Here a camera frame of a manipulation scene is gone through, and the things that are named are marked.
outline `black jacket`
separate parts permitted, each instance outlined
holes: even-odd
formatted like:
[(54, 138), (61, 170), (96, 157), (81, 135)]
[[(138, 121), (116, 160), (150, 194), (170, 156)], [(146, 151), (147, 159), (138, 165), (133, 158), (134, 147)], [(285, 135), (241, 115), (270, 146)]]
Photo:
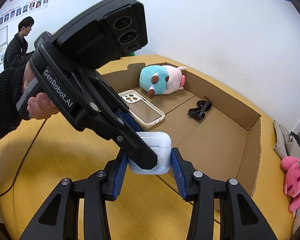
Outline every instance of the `black jacket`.
[(28, 42), (18, 34), (10, 41), (3, 58), (3, 68), (19, 68), (27, 63), (31, 53), (27, 54)]
[(21, 123), (16, 103), (22, 94), (24, 67), (9, 68), (0, 74), (0, 139)]

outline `camera lens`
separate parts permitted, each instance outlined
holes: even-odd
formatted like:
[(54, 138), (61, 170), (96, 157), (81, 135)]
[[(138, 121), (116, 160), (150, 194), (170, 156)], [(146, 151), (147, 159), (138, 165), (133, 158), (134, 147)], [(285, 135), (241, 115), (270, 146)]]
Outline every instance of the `camera lens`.
[(120, 36), (119, 41), (121, 44), (127, 44), (129, 42), (134, 41), (137, 38), (137, 36), (138, 35), (136, 31), (128, 31)]
[(126, 48), (127, 52), (133, 52), (139, 47), (139, 44), (132, 44), (129, 47)]
[(115, 20), (113, 28), (116, 30), (123, 30), (128, 27), (132, 22), (132, 19), (129, 16), (122, 16)]

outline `knitted sleeve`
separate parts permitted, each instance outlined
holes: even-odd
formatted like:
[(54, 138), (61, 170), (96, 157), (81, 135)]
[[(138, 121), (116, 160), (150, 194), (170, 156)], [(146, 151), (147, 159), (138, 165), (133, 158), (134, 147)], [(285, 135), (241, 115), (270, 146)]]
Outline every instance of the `knitted sleeve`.
[(0, 74), (0, 139), (20, 125), (16, 103), (22, 94), (24, 71), (23, 66), (8, 68)]

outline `blue plush toy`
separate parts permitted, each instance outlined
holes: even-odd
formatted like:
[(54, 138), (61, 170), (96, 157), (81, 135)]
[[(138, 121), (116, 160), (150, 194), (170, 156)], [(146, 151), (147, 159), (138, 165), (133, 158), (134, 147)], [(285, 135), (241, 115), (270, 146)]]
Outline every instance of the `blue plush toy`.
[(161, 95), (166, 89), (166, 77), (168, 70), (162, 66), (148, 66), (141, 70), (140, 87), (148, 92), (148, 97), (153, 98), (154, 95)]
[(185, 76), (181, 70), (186, 67), (173, 67), (169, 65), (152, 65), (145, 67), (140, 73), (140, 87), (148, 92), (148, 97), (154, 95), (167, 95), (183, 89)]

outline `blue gripper pad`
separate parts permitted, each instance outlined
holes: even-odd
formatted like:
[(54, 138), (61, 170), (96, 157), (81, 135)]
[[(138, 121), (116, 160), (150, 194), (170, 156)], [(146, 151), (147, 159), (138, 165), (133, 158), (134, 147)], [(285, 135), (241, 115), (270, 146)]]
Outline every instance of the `blue gripper pad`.
[(130, 115), (120, 113), (119, 111), (117, 111), (115, 114), (116, 114), (117, 116), (121, 116), (121, 117), (127, 122), (127, 124), (131, 126), (131, 128), (132, 128), (135, 132), (143, 132), (142, 128), (138, 125), (138, 123), (137, 123), (135, 120), (133, 120), (133, 119), (131, 118)]
[(171, 150), (171, 167), (172, 167), (174, 179), (178, 187), (179, 195), (182, 197), (183, 200), (185, 200), (187, 196), (186, 179), (185, 176), (183, 175), (183, 172), (181, 170), (179, 161), (176, 157), (174, 150)]
[(117, 200), (117, 197), (120, 195), (123, 180), (124, 180), (124, 175), (126, 174), (128, 166), (128, 156), (124, 154), (122, 156), (121, 162), (119, 164), (119, 167), (117, 169), (117, 173), (114, 177), (114, 189), (112, 193), (112, 197), (114, 200)]

